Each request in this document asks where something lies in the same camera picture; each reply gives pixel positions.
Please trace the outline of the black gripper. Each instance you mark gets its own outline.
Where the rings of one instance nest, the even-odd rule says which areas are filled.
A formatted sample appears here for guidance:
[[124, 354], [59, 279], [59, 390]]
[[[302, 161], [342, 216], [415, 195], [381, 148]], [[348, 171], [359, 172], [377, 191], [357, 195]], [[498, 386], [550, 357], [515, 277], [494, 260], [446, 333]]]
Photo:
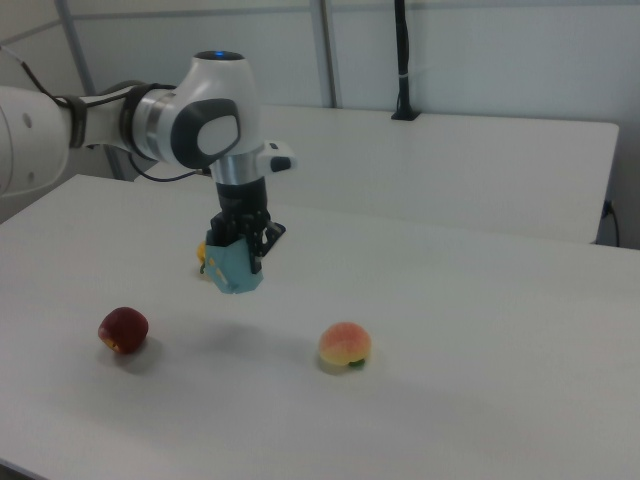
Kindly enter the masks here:
[[248, 244], [253, 274], [262, 269], [266, 256], [286, 228], [272, 220], [267, 209], [266, 182], [259, 179], [243, 185], [216, 184], [221, 211], [211, 219], [209, 245], [227, 247], [244, 238]]

